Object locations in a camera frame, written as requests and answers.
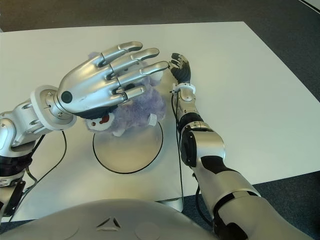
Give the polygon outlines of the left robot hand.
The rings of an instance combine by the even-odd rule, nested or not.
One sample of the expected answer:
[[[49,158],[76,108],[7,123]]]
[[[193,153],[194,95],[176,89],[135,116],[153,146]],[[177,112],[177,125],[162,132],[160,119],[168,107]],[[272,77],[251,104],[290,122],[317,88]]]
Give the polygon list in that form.
[[[115,106],[147,91],[145,86],[128,85],[169,67],[167,61],[156,62],[136,70],[130,68],[155,58],[157,48],[143,49],[138,41],[109,48],[68,72],[61,80],[56,98],[63,110],[83,119],[96,119]]]

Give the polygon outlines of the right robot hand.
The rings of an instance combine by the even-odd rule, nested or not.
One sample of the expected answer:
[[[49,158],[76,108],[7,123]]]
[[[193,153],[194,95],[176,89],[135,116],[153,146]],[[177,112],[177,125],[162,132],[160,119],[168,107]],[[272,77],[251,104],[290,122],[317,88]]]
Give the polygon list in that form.
[[[169,69],[177,80],[178,84],[189,84],[191,81],[191,68],[185,56],[179,53],[172,53],[169,62]]]

